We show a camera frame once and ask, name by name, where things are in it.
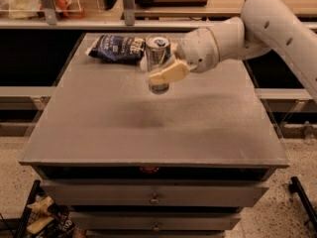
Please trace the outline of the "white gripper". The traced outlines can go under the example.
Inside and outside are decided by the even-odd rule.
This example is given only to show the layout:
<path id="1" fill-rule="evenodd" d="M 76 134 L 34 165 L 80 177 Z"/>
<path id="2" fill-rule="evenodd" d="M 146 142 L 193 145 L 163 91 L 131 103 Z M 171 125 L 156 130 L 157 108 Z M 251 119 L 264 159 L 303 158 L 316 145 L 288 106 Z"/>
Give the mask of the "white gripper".
<path id="1" fill-rule="evenodd" d="M 190 71 L 202 73 L 219 62 L 215 38 L 208 28 L 199 28 L 185 34 L 178 43 L 170 44 L 173 64 L 149 75 L 151 85 L 170 84 L 184 79 Z"/>

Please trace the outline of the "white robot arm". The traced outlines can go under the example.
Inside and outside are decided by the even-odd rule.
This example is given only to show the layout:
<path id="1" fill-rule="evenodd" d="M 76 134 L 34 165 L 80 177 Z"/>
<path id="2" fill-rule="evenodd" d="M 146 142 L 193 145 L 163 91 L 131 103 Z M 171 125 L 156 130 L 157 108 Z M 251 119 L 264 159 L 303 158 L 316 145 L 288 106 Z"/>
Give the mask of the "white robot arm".
<path id="1" fill-rule="evenodd" d="M 246 0 L 241 15 L 185 34 L 164 65 L 149 75 L 160 86 L 205 72 L 223 60 L 248 60 L 275 51 L 317 101 L 317 35 L 281 0 Z"/>

